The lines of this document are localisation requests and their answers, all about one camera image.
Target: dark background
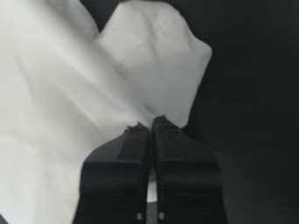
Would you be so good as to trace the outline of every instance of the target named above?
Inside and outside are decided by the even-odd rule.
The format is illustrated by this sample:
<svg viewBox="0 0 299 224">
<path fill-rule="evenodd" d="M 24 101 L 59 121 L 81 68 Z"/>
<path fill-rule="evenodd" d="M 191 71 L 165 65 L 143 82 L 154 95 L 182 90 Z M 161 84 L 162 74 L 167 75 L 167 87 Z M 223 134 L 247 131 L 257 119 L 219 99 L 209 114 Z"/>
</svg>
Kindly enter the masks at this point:
<svg viewBox="0 0 299 224">
<path fill-rule="evenodd" d="M 118 2 L 83 0 L 101 30 Z M 214 50 L 185 131 L 219 159 L 229 223 L 299 223 L 299 1 L 167 2 Z"/>
</svg>

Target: crumpled cloth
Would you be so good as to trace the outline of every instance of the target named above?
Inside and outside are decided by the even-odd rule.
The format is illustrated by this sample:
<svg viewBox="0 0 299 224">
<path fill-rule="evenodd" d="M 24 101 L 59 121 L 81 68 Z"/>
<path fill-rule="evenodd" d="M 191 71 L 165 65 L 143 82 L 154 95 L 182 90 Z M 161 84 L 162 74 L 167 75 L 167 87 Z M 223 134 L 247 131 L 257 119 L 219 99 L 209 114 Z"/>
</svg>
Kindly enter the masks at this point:
<svg viewBox="0 0 299 224">
<path fill-rule="evenodd" d="M 127 126 L 189 122 L 211 48 L 166 3 L 99 33 L 78 0 L 0 0 L 0 214 L 70 224 L 89 154 Z"/>
</svg>

